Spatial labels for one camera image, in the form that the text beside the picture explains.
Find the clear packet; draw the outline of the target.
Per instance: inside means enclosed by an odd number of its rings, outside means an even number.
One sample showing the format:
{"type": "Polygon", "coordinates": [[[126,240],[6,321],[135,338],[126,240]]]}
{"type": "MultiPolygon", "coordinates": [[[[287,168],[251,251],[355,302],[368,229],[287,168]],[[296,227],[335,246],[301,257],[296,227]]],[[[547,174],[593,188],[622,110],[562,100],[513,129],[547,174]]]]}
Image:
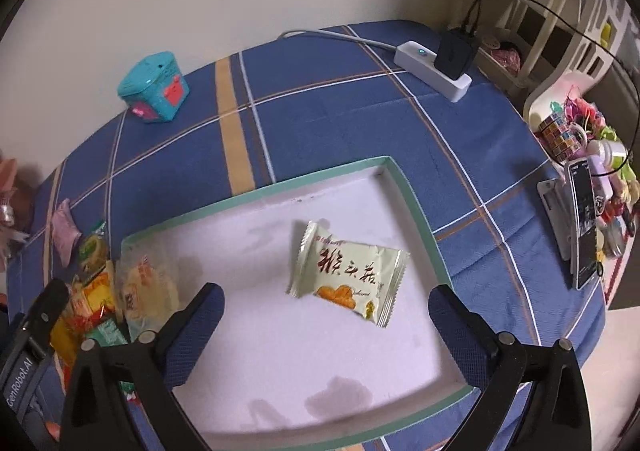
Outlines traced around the clear packet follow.
{"type": "Polygon", "coordinates": [[[158,332],[180,309],[177,269],[160,243],[122,250],[116,266],[116,291],[130,341],[145,331],[158,332]]]}

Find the cream snack packet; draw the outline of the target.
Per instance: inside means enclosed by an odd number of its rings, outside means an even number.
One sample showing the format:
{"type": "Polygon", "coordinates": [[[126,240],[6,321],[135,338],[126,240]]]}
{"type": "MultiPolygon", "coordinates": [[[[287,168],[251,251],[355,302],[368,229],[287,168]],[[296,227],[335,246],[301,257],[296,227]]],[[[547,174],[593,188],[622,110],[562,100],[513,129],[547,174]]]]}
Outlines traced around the cream snack packet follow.
{"type": "Polygon", "coordinates": [[[409,259],[402,249],[345,241],[311,221],[286,293],[317,296],[387,327],[409,259]]]}

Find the orange yellow snack packet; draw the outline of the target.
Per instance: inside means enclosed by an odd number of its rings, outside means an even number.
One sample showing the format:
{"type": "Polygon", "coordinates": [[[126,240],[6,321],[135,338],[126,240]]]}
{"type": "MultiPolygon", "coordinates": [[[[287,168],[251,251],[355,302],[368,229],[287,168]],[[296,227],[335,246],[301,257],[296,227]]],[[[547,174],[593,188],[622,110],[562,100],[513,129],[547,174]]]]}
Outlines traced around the orange yellow snack packet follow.
{"type": "Polygon", "coordinates": [[[87,284],[75,281],[66,286],[70,298],[51,332],[51,346],[66,367],[75,364],[81,343],[103,321],[119,320],[114,263],[107,259],[103,269],[87,284]]]}

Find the green round biscuit packet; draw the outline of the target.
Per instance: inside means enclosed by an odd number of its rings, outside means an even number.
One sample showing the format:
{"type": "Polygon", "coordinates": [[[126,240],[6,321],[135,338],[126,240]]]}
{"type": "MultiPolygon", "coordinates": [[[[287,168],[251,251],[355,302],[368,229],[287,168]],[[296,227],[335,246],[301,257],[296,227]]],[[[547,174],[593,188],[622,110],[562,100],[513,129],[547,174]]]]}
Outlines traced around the green round biscuit packet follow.
{"type": "Polygon", "coordinates": [[[78,249],[81,276],[90,280],[105,266],[110,250],[106,239],[106,221],[101,220],[81,242],[78,249]]]}

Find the pink snack packet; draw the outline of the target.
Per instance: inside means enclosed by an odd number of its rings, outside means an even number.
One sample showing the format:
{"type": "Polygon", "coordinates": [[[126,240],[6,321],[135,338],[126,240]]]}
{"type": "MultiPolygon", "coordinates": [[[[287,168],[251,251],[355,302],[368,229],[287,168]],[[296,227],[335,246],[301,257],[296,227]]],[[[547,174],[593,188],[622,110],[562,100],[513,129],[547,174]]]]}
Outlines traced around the pink snack packet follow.
{"type": "Polygon", "coordinates": [[[81,232],[76,226],[70,211],[70,200],[62,200],[55,209],[51,219],[53,245],[60,257],[61,265],[67,268],[72,259],[76,243],[81,238],[81,232]]]}

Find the pink flower bouquet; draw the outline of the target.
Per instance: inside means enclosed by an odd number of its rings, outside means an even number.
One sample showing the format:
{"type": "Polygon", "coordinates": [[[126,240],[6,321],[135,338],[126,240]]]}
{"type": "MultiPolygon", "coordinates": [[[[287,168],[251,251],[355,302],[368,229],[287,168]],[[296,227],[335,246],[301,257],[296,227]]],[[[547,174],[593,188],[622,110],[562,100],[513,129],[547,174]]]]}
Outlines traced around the pink flower bouquet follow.
{"type": "Polygon", "coordinates": [[[15,158],[1,161],[1,272],[29,240],[34,218],[35,191],[27,183],[15,158]]]}

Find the smartphone on stand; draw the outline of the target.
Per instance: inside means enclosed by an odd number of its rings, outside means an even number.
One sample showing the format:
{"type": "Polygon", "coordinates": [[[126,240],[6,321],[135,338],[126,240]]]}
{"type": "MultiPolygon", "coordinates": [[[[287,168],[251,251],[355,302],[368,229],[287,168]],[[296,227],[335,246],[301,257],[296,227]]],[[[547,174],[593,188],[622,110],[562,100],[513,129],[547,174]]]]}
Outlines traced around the smartphone on stand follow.
{"type": "Polygon", "coordinates": [[[596,206],[588,160],[576,158],[565,165],[570,204],[570,272],[574,289],[582,289],[597,273],[596,206]]]}

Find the white phone stand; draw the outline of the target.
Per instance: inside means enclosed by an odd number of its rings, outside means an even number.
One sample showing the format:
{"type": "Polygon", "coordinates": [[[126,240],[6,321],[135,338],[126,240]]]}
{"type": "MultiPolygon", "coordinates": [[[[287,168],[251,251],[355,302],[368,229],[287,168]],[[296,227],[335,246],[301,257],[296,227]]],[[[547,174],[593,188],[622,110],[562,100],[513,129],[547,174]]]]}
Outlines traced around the white phone stand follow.
{"type": "Polygon", "coordinates": [[[570,213],[566,208],[564,183],[561,179],[542,180],[537,183],[537,192],[547,213],[561,258],[570,261],[570,213]]]}

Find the white tray, green rim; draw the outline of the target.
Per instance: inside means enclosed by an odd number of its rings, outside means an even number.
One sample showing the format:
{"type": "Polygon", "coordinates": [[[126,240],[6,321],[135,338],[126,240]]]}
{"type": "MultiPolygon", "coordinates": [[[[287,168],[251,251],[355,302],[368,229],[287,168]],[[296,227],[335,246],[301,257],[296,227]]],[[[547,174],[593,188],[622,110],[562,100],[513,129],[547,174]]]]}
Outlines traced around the white tray, green rim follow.
{"type": "Polygon", "coordinates": [[[167,258],[182,301],[213,282],[224,315],[175,389],[215,450],[335,449],[451,407],[469,386],[428,314],[449,275],[411,186],[387,156],[278,182],[129,235],[167,258]],[[386,327],[286,289],[306,224],[410,258],[386,327]]]}

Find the colourful cube mug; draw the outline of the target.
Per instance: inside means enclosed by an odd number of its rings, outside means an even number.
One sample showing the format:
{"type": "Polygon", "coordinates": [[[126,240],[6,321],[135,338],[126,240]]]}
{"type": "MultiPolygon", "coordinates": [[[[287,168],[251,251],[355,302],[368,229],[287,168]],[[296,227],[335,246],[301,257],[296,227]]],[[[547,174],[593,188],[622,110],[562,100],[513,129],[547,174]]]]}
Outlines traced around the colourful cube mug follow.
{"type": "Polygon", "coordinates": [[[544,119],[537,134],[550,157],[559,164],[584,153],[588,145],[584,128],[567,120],[563,113],[553,113],[544,119]]]}

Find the pile of colourful toys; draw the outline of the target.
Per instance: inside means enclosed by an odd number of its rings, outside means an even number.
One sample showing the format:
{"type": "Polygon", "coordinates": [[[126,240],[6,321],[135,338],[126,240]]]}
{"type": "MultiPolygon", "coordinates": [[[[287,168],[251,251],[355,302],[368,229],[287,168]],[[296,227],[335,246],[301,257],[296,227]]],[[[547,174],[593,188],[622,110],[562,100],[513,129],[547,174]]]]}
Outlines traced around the pile of colourful toys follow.
{"type": "MultiPolygon", "coordinates": [[[[616,221],[621,221],[623,232],[632,237],[634,220],[630,214],[631,207],[639,202],[639,178],[631,168],[629,148],[608,123],[598,104],[586,100],[576,85],[570,86],[562,101],[551,102],[550,110],[551,114],[563,113],[567,120],[582,126],[587,133],[585,152],[570,160],[579,157],[588,160],[596,226],[605,243],[611,242],[616,221]]],[[[557,164],[564,165],[570,160],[557,164]]]]}

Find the teal toy box, pink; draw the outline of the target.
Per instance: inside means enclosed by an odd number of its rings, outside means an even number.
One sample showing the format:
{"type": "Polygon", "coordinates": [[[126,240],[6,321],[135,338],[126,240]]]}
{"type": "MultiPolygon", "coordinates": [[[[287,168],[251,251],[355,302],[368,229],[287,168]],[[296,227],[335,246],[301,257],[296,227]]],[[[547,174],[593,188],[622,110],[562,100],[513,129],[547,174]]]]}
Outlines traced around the teal toy box, pink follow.
{"type": "Polygon", "coordinates": [[[146,56],[122,78],[117,94],[142,122],[171,122],[190,88],[175,55],[162,51],[146,56]]]}

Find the blue plaid tablecloth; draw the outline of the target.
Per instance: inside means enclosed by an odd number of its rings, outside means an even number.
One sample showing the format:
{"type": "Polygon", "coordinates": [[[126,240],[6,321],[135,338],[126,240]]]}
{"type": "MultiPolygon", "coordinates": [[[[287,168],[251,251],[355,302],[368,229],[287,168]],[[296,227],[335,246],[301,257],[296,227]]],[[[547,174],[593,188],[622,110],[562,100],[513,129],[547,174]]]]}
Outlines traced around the blue plaid tablecloth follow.
{"type": "MultiPolygon", "coordinates": [[[[388,52],[319,36],[232,55],[232,81],[257,186],[378,155],[408,178],[454,289],[496,329],[522,341],[574,345],[579,361],[605,323],[602,287],[572,289],[536,185],[554,174],[505,96],[474,75],[449,102],[401,72],[388,52]]],[[[35,198],[32,241],[9,265],[9,310],[28,309],[60,274],[44,237],[48,210],[70,200],[81,228],[126,235],[231,194],[215,70],[186,78],[175,120],[122,113],[76,148],[35,198]]]]}

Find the white power strip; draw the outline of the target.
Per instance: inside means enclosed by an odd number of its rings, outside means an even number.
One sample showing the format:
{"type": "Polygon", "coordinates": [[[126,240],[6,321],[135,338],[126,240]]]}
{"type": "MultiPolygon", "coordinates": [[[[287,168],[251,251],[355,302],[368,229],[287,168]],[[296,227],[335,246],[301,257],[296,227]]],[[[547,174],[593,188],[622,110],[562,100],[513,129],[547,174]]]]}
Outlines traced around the white power strip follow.
{"type": "Polygon", "coordinates": [[[396,65],[425,82],[450,102],[457,103],[468,92],[472,78],[462,74],[457,79],[451,79],[437,70],[435,59],[435,52],[412,40],[400,44],[394,54],[396,65]]]}

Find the black power adapter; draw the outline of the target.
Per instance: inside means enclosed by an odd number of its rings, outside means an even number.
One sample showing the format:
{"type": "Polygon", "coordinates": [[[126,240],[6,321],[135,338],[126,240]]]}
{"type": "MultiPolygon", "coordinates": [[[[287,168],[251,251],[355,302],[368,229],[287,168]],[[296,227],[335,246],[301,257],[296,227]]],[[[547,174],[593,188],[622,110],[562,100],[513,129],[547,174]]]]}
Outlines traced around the black power adapter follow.
{"type": "Polygon", "coordinates": [[[452,80],[465,74],[477,54],[480,43],[464,28],[452,28],[442,34],[434,67],[452,80]]]}

